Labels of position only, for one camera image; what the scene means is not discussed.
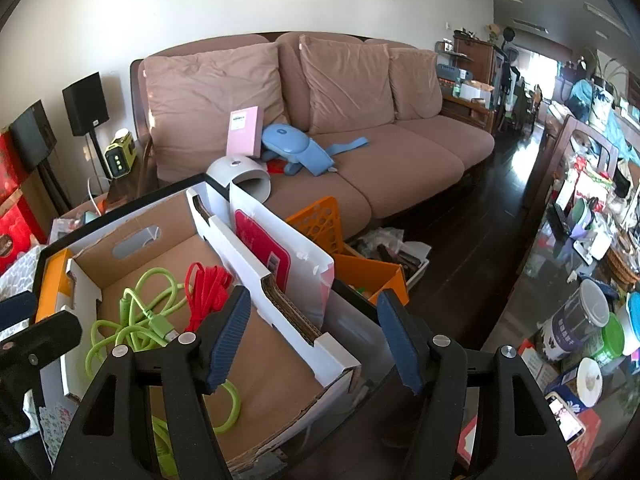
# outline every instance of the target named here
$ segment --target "throw pillow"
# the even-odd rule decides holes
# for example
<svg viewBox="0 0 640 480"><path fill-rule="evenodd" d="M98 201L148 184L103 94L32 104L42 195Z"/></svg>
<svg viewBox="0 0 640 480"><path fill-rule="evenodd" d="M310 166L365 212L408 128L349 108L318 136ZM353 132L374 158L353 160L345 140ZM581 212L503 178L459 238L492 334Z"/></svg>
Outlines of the throw pillow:
<svg viewBox="0 0 640 480"><path fill-rule="evenodd" d="M442 109L436 74L438 55L431 50L390 48L389 80L396 104L396 119L428 119Z"/></svg>
<svg viewBox="0 0 640 480"><path fill-rule="evenodd" d="M274 43L151 56L144 67L160 180L176 182L202 173L224 156L234 110L259 106L264 126L287 122Z"/></svg>
<svg viewBox="0 0 640 480"><path fill-rule="evenodd" d="M310 134L393 122L386 45L318 40L303 34L300 61L310 90Z"/></svg>

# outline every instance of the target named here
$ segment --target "red cable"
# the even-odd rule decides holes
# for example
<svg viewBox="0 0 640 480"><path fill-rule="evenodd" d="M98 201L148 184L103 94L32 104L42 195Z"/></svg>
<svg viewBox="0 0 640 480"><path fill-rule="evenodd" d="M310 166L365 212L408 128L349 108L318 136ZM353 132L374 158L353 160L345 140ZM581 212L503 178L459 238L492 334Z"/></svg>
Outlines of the red cable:
<svg viewBox="0 0 640 480"><path fill-rule="evenodd" d="M189 292L189 282L193 269L198 267L193 279L193 289ZM191 309L191 319L187 332L196 332L202 321L211 313L222 309L229 294L232 276L223 267L204 267L200 262L191 264L184 279L184 294Z"/></svg>

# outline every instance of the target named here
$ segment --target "sofa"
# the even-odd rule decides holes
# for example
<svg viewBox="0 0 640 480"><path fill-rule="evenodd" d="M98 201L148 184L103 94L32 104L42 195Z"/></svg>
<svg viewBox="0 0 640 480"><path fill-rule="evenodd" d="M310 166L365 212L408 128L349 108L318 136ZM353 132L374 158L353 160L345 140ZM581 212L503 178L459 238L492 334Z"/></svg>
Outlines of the sofa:
<svg viewBox="0 0 640 480"><path fill-rule="evenodd" d="M310 87L300 59L302 34L318 40L351 44L386 44L389 49L413 48L404 43L363 39L346 34L285 32L210 38L175 46L151 57L188 56L269 43L271 40L277 45L286 116L292 126L308 132L311 114ZM434 65L435 63L433 73L429 74L432 78L435 77ZM130 73L134 120L144 153L138 190L139 193L144 193L168 182L158 179L154 160L158 140L153 139L148 125L150 109L145 61L133 62ZM391 120L387 124L355 131L314 135L314 140L324 148L334 143L350 142L358 137L366 137L369 143L356 150L335 155L337 172L313 176L303 168L295 176L272 175L271 195L265 205L276 215L286 219L316 200L334 196L340 208L343 236L347 239L370 224L380 223L453 186L465 172L477 167L492 153L494 139L484 130L445 116L446 111L441 110L442 95L439 87L433 106L436 107L436 114L430 118ZM188 126L185 125L180 135L189 135ZM201 171L201 167L193 168L194 174Z"/></svg>

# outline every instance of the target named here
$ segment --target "black speaker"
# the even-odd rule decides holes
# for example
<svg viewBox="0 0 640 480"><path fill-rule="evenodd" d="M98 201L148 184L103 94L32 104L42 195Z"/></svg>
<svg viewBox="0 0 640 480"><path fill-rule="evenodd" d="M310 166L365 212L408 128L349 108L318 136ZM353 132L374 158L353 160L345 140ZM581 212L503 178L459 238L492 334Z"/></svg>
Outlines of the black speaker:
<svg viewBox="0 0 640 480"><path fill-rule="evenodd" d="M65 88L62 97L71 131L76 137L84 136L109 120L102 82L97 72Z"/></svg>
<svg viewBox="0 0 640 480"><path fill-rule="evenodd" d="M27 108L10 126L12 140L24 169L31 173L56 145L42 101Z"/></svg>

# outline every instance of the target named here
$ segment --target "screw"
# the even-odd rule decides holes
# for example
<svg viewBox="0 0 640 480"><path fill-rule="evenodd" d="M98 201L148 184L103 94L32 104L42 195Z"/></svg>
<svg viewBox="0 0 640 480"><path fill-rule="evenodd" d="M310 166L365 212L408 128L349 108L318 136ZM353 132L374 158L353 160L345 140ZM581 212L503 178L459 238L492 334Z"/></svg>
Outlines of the screw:
<svg viewBox="0 0 640 480"><path fill-rule="evenodd" d="M196 341L196 335L193 332L185 332L184 334L180 334L178 336L178 341L181 345L190 345L194 341Z"/></svg>
<svg viewBox="0 0 640 480"><path fill-rule="evenodd" d="M502 355L504 355L509 359L513 359L514 357L516 357L516 355L518 355L518 352L516 351L516 349L510 345L505 345L502 348L500 348L500 352L502 353Z"/></svg>
<svg viewBox="0 0 640 480"><path fill-rule="evenodd" d="M445 335L439 334L433 337L433 344L444 348L451 344L451 339Z"/></svg>
<svg viewBox="0 0 640 480"><path fill-rule="evenodd" d="M128 351L129 347L127 345L118 345L116 346L116 348L111 350L111 355L113 355L114 357L124 357L125 355L127 355Z"/></svg>

